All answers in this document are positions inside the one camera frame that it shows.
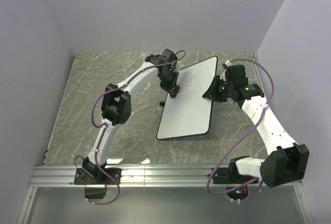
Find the red whiteboard eraser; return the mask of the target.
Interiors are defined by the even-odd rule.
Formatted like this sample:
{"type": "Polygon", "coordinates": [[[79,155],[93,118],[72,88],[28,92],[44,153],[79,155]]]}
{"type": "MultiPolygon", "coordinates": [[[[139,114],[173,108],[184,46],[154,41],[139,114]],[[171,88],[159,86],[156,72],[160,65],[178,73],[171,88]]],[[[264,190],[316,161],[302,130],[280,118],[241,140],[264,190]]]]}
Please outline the red whiteboard eraser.
{"type": "Polygon", "coordinates": [[[176,90],[178,90],[178,92],[179,92],[179,90],[180,90],[180,86],[179,86],[179,85],[175,85],[175,87],[174,87],[173,89],[176,89],[176,90]]]}

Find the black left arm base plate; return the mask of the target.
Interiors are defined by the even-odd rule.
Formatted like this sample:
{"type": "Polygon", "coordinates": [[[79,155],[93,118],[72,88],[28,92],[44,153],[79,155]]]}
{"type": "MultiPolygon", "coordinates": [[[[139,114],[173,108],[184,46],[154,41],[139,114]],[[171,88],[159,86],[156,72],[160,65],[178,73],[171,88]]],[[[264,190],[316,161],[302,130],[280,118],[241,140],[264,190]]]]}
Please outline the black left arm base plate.
{"type": "Polygon", "coordinates": [[[120,168],[105,168],[105,172],[111,176],[115,182],[109,179],[104,173],[98,171],[96,176],[93,177],[90,173],[86,172],[83,168],[76,170],[76,175],[73,181],[74,185],[115,185],[119,184],[121,180],[122,170],[120,168]]]}

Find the white whiteboard black frame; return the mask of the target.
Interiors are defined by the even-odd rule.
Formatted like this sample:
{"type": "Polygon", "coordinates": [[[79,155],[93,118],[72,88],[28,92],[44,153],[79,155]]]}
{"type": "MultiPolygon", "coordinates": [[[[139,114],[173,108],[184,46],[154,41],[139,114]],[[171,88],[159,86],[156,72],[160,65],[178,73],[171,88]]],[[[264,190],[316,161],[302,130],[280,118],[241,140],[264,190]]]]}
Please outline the white whiteboard black frame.
{"type": "Polygon", "coordinates": [[[179,71],[175,98],[167,95],[156,139],[168,140],[205,135],[211,126],[213,101],[204,99],[217,72],[218,57],[190,65],[179,71]]]}

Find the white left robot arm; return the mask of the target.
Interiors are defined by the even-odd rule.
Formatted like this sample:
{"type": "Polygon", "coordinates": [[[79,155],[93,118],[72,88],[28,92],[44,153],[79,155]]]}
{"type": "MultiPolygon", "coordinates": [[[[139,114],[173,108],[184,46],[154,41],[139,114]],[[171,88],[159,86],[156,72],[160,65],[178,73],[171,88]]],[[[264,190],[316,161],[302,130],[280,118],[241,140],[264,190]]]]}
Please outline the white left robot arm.
{"type": "Polygon", "coordinates": [[[149,55],[132,75],[119,84],[108,84],[105,92],[97,98],[91,110],[92,125],[99,129],[97,140],[89,155],[84,158],[82,169],[93,184],[103,181],[107,163],[107,152],[119,128],[131,116],[131,100],[148,82],[155,78],[160,80],[160,88],[171,98],[175,98],[180,86],[177,85],[179,72],[176,64],[183,59],[176,53],[165,49],[161,54],[149,55]]]}

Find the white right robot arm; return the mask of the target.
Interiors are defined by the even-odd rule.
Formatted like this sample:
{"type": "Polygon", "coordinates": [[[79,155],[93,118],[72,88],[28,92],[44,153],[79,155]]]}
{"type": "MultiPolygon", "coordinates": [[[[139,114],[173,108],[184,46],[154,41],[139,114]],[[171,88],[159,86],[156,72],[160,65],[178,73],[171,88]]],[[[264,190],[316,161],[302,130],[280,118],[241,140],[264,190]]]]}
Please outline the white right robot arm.
{"type": "Polygon", "coordinates": [[[214,76],[204,99],[226,102],[232,99],[250,118],[262,138],[267,158],[248,156],[231,159],[227,168],[216,166],[208,176],[214,184],[255,183],[258,179],[268,187],[275,187],[304,178],[309,158],[308,147],[299,145],[283,128],[272,112],[269,101],[257,84],[250,84],[243,64],[223,64],[222,75],[214,76]]]}

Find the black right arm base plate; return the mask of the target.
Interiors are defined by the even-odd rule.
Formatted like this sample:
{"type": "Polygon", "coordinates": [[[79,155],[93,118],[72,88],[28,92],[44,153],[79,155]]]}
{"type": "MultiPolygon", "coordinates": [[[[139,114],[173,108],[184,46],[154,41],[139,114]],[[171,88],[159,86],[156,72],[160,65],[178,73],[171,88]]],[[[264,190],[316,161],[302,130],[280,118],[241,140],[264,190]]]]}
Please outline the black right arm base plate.
{"type": "Polygon", "coordinates": [[[236,167],[220,167],[212,177],[212,181],[217,184],[243,184],[254,177],[249,175],[240,175],[236,167]]]}

